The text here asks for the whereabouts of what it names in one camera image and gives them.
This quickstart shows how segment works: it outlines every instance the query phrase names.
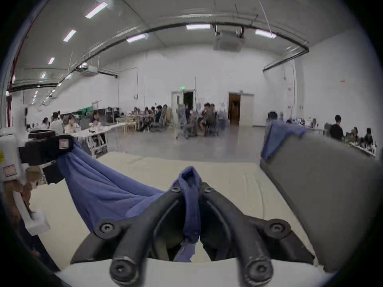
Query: air conditioning unit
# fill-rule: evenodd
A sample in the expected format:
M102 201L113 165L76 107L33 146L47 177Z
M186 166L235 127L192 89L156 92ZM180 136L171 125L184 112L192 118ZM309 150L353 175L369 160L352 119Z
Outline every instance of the air conditioning unit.
M244 38L240 38L235 31L221 31L215 36L213 49L239 52L244 41Z
M98 68L96 66L86 65L83 68L80 68L80 73L85 77L92 77L98 74Z

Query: white table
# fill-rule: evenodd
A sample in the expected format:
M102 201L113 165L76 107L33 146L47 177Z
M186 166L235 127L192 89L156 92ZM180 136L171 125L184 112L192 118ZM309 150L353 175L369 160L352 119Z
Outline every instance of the white table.
M108 147L108 135L107 132L117 128L124 126L126 122L121 122L117 124L112 124L110 126L101 127L100 131L90 132L89 129L81 130L71 135L76 137L79 141L86 141L93 158L96 157L96 154L101 152L103 149ZM102 139L101 134L104 134L105 141Z
M351 146L353 146L354 148L361 150L361 151L364 152L367 156L370 156L370 158L374 158L374 157L375 157L375 154L374 154L374 153L368 151L367 149L362 148L361 146L357 146L357 145L355 144L355 142L349 142L349 144L350 144Z

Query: blue cloth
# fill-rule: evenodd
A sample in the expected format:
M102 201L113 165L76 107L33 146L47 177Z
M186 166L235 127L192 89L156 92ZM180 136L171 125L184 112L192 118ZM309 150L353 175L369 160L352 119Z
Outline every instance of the blue cloth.
M261 157L263 160L269 160L274 156L279 147L290 135L302 135L308 131L308 129L299 126L297 124L288 124L283 121L273 121L269 125L269 132L267 133Z
M72 152L60 156L57 164L89 231L92 232L101 219L119 221L140 215L164 193L92 159L75 139L73 144ZM201 233L198 206L200 182L201 177L194 167L187 167L172 184L180 187L186 205L185 239L175 261L190 261Z

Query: open doorway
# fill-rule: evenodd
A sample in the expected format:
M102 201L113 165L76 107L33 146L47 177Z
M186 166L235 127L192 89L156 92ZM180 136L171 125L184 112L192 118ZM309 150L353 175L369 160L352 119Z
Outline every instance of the open doorway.
M193 109L193 92L184 91L184 104L189 107L190 110Z
M240 112L241 112L241 96L236 93L229 93L230 125L239 126Z

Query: door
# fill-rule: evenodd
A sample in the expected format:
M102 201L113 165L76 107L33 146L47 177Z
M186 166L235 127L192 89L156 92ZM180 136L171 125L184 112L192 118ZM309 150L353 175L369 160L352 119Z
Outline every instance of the door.
M241 95L241 112L239 114L239 126L252 126L254 114L254 95Z
M173 91L172 92L172 112L173 112L174 124L177 124L178 122L178 115L177 115L176 109L178 108L178 105L183 102L184 102L184 99L182 96L182 92Z
M239 125L239 114L241 112L241 96L229 93L229 120L231 126Z
M189 107L189 110L193 110L193 92L184 91L184 104Z

